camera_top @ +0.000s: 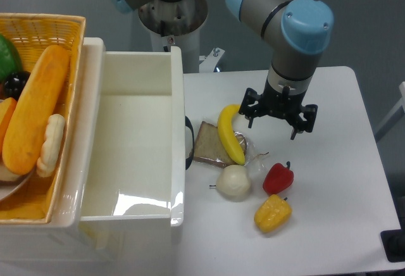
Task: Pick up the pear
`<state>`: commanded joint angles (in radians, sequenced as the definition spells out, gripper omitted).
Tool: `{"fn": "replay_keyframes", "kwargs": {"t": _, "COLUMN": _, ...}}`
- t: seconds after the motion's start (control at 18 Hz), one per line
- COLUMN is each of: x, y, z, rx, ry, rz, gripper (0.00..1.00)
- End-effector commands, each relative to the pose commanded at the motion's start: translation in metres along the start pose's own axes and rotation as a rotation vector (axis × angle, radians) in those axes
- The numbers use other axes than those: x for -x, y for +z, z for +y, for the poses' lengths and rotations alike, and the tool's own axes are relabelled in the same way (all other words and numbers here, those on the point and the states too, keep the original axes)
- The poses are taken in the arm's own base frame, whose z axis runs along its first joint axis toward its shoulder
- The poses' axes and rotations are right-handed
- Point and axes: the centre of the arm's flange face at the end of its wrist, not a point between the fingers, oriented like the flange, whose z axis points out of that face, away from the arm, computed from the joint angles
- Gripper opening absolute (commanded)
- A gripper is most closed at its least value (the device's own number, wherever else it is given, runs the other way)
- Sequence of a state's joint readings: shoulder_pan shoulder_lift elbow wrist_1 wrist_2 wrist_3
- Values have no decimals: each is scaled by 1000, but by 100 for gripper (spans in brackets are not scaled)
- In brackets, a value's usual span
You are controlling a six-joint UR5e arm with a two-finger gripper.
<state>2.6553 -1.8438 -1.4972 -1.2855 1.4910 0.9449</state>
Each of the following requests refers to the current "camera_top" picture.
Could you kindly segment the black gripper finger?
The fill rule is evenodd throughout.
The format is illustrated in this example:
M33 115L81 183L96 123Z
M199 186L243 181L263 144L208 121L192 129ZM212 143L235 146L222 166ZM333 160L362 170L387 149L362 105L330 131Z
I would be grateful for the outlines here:
M238 113L243 115L248 121L248 128L252 128L253 121L258 117L258 112L261 109L262 95L258 94L254 89L247 88L240 104Z
M312 133L317 111L318 106L316 104L307 104L299 107L298 112L292 117L291 140L294 140L297 134L303 132Z

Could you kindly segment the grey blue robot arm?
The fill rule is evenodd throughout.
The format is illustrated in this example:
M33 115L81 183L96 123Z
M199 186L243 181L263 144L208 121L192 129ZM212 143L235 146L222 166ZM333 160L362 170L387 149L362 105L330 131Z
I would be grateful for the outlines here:
M177 46L183 67L199 67L200 29L208 17L206 0L111 0L122 13L137 11L155 51ZM261 94L246 90L240 114L250 122L265 115L285 120L293 134L312 132L317 106L303 105L334 25L321 0L225 0L228 10L273 48Z

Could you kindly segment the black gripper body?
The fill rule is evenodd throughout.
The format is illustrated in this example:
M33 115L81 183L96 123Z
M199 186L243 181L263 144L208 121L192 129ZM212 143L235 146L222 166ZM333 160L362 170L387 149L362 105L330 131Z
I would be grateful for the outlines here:
M283 87L281 92L276 91L266 81L264 91L261 95L263 114L283 120L296 120L301 114L310 110L310 106L303 106L302 100L305 92L297 95L291 94L292 90Z

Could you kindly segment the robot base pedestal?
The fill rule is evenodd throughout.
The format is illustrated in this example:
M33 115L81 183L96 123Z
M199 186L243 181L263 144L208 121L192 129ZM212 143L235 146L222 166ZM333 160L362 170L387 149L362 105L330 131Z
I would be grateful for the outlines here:
M206 0L173 3L154 0L140 7L138 15L149 32L154 52L169 52L173 46L179 47L183 72L199 72L200 31L208 17Z

